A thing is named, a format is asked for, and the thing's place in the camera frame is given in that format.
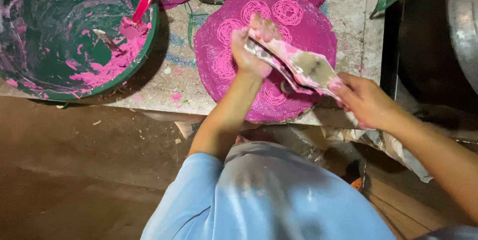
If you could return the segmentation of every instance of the dirt floor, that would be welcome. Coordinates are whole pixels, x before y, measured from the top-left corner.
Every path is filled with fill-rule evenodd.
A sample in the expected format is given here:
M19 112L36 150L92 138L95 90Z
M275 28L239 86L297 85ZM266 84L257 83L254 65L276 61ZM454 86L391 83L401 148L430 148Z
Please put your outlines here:
M58 109L0 97L0 120L0 240L139 239L193 139L183 138L174 122L106 106ZM420 182L380 151L328 142L319 127L273 125L259 130L338 176L354 161L367 160L368 172L376 171L375 177L391 189L438 209L444 217L455 213L455 221L465 220L436 183ZM373 196L390 198L377 191ZM409 235L427 230L422 226Z

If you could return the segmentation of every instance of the red spatula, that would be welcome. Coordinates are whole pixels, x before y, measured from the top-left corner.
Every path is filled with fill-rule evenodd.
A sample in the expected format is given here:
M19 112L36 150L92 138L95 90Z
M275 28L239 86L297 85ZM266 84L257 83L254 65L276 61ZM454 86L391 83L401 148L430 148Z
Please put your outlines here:
M151 5L151 2L152 0L140 0L140 3L136 7L131 19L124 17L123 20L121 20L119 31L127 39L134 39L135 37L144 35L148 32L149 28L146 26L146 23L141 21L141 18Z

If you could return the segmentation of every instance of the finger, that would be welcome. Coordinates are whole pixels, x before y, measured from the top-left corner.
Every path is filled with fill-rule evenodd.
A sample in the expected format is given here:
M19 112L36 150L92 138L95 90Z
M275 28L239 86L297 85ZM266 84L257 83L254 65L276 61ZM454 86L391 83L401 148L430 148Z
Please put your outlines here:
M247 27L243 27L232 31L232 41L241 41L245 43L247 40L247 30Z
M284 39L284 36L281 33L277 32L274 35L274 38L277 39L277 40L282 40L282 39Z
M352 87L359 85L360 81L362 81L362 79L363 79L361 77L350 75L350 74L344 73L344 72L340 72L337 76L342 80L342 82L345 85L349 85L349 86L352 86Z
M353 109L355 105L358 105L362 99L355 94L349 87L343 83L334 83L328 86L328 89L332 91L336 96L342 99L342 102L349 108Z
M254 30L260 29L262 26L262 19L260 17L260 13L254 13L251 15L250 20L249 20L249 27L251 27Z
M264 42L269 42L274 38L274 23L271 19L265 19L262 21L262 39Z

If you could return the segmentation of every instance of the piping tool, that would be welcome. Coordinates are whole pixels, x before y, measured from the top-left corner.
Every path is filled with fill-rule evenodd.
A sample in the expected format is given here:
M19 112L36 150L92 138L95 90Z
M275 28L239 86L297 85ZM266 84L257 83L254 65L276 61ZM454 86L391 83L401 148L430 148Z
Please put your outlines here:
M314 90L340 101L328 89L330 84L339 83L340 78L324 55L305 52L276 39L257 41L255 34L255 30L249 29L244 48L281 72L296 92L312 94Z

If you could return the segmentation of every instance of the concrete floor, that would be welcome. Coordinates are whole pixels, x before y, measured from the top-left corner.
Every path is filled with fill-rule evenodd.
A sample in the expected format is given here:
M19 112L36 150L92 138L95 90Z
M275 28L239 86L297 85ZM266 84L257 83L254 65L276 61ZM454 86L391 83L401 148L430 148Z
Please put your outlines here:
M57 109L12 97L0 97L0 120L0 239L138 239L193 139L174 122L128 109ZM297 136L300 128L265 130L345 172L350 146L326 155Z

